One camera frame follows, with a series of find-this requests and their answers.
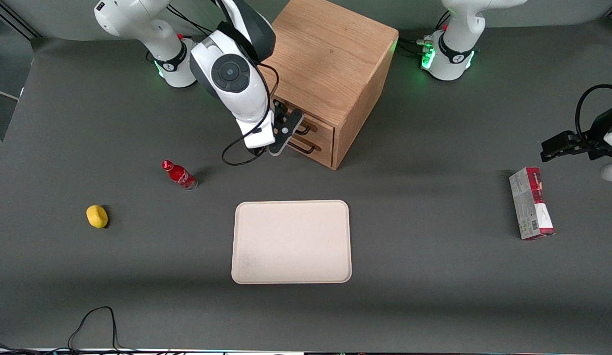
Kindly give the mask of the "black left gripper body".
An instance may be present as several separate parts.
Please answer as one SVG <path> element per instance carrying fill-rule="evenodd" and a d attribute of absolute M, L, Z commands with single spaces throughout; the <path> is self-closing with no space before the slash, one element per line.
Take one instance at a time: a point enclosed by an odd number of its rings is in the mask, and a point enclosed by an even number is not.
<path fill-rule="evenodd" d="M 603 156 L 612 157 L 612 143 L 604 139 L 606 135 L 612 135 L 612 108 L 598 115 L 584 135 L 588 143 L 590 160 Z"/>

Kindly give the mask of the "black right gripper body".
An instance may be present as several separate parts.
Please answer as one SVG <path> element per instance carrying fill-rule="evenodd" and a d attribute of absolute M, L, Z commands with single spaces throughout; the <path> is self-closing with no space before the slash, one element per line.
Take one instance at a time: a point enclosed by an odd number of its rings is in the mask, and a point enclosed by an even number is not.
<path fill-rule="evenodd" d="M 285 138 L 288 133 L 286 106 L 277 100 L 273 100 L 273 114 L 272 128 L 274 142 L 268 146 L 268 152 L 272 156 L 279 156 L 284 149 L 284 144 L 287 142 Z"/>

